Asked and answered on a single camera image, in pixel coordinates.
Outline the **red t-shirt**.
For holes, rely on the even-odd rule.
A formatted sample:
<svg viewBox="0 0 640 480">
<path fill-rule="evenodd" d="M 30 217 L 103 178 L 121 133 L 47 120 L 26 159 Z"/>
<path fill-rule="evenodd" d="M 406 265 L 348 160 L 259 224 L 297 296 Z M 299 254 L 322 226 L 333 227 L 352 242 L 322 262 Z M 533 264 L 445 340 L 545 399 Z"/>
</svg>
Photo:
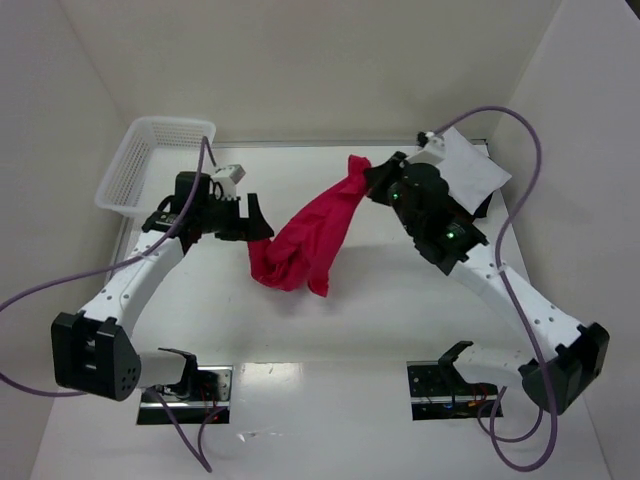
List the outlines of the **red t-shirt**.
<svg viewBox="0 0 640 480">
<path fill-rule="evenodd" d="M 329 274 L 356 209 L 368 193 L 365 171 L 371 162 L 351 155 L 347 175 L 311 200 L 273 239 L 248 244 L 251 277 L 285 292 L 302 286 L 315 295 L 329 293 Z"/>
</svg>

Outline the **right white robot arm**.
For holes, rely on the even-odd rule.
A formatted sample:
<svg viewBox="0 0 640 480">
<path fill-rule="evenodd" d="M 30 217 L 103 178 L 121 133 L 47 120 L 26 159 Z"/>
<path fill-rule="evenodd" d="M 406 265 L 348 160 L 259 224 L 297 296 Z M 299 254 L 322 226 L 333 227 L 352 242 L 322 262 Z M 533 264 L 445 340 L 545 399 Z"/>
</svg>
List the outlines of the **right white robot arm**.
<svg viewBox="0 0 640 480">
<path fill-rule="evenodd" d="M 439 170 L 396 153 L 366 169 L 367 196 L 391 207 L 422 258 L 477 295 L 525 339 L 530 351 L 489 349 L 463 340 L 438 360 L 443 379 L 517 388 L 549 413 L 563 414 L 600 375 L 610 335 L 584 325 L 500 260 L 487 237 L 452 209 Z"/>
</svg>

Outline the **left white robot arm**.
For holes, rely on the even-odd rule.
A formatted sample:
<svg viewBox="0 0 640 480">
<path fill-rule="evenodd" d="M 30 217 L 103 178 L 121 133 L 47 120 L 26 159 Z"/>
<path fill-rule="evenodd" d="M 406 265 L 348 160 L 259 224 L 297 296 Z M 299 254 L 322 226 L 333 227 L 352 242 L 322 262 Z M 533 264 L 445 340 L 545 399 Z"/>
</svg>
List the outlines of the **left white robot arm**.
<svg viewBox="0 0 640 480">
<path fill-rule="evenodd" d="M 123 267 L 77 313 L 61 313 L 53 321 L 59 386 L 116 401 L 135 389 L 166 386 L 180 396 L 196 389 L 195 354 L 175 348 L 139 354 L 131 335 L 162 281 L 202 236 L 243 242 L 273 236 L 256 194 L 247 196 L 248 215 L 240 214 L 236 186 L 244 175 L 239 165 L 219 168 L 212 175 L 177 175 L 173 194 L 146 219 Z"/>
</svg>

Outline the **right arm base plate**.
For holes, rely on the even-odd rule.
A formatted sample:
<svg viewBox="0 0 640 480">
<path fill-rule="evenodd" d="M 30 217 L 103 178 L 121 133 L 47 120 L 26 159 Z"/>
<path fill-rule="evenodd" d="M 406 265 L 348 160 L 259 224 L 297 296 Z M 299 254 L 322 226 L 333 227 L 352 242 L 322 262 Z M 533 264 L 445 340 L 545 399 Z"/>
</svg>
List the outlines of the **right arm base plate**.
<svg viewBox="0 0 640 480">
<path fill-rule="evenodd" d="M 406 364 L 413 421 L 488 417 L 497 398 L 492 384 L 449 384 L 436 362 Z"/>
</svg>

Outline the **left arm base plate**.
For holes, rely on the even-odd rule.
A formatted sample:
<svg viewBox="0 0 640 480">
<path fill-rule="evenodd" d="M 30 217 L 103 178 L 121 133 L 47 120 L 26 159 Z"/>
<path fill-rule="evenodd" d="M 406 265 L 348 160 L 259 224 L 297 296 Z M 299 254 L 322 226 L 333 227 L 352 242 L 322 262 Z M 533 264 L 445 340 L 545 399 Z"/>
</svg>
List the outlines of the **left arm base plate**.
<svg viewBox="0 0 640 480">
<path fill-rule="evenodd" d="M 154 390 L 180 425 L 201 424 L 209 415 L 213 415 L 209 420 L 212 424 L 228 424 L 233 373 L 231 365 L 200 366 L 189 387 L 158 385 Z M 143 393 L 136 424 L 154 426 L 170 423 L 163 404 L 155 396 Z"/>
</svg>

